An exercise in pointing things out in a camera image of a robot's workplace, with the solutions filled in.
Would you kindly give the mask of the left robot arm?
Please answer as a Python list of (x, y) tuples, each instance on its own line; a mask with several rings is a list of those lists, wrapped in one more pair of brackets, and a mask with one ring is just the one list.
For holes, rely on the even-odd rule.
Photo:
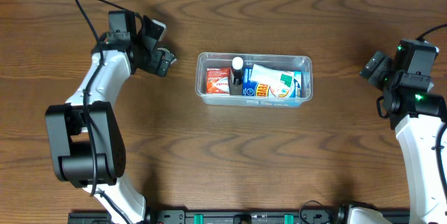
[(176, 57), (159, 46), (165, 24), (129, 10), (109, 12), (108, 21), (81, 85), (45, 112), (52, 165), (58, 180), (95, 197), (113, 223), (146, 223), (147, 201), (125, 173), (126, 150), (113, 107), (137, 69), (163, 77)]

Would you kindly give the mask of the green Zam-Buk box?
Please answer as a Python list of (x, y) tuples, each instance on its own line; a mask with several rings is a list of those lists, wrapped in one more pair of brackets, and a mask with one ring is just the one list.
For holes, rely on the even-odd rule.
[(171, 52), (167, 47), (159, 47), (158, 51), (163, 53), (163, 60), (166, 60), (169, 65), (172, 65), (177, 61), (177, 57), (173, 52)]

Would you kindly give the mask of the blue Kool Fever box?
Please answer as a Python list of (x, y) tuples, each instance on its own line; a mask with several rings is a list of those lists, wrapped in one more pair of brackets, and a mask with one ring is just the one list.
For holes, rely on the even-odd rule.
[(252, 68), (244, 69), (242, 83), (243, 96), (276, 97), (276, 98), (300, 98), (301, 97), (301, 72), (295, 71), (291, 90), (278, 90), (268, 84), (251, 81)]

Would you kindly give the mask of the white green medicine box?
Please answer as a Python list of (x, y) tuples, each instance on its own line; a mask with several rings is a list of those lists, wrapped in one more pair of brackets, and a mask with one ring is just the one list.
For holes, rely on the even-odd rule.
[(290, 89), (293, 86), (294, 72), (274, 70), (255, 64), (252, 68), (250, 80), (280, 89)]

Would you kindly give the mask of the black bottle white cap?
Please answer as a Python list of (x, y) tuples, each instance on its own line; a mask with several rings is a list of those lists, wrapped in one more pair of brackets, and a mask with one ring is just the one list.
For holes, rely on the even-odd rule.
[(242, 83), (244, 76), (244, 60), (241, 57), (235, 57), (232, 60), (230, 68), (230, 95), (242, 95)]

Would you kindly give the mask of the red Panadol box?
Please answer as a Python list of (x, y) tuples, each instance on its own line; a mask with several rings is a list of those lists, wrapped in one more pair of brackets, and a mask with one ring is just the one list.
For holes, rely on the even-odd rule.
[(230, 94), (230, 68), (208, 68), (206, 94)]

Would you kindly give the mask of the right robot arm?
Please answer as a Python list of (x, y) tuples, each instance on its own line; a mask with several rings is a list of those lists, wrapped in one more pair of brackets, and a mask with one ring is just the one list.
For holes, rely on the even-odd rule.
[(395, 57), (376, 52), (360, 76), (379, 89), (376, 108), (399, 142), (409, 188), (410, 223), (446, 222), (446, 102), (431, 93), (438, 47), (402, 39)]

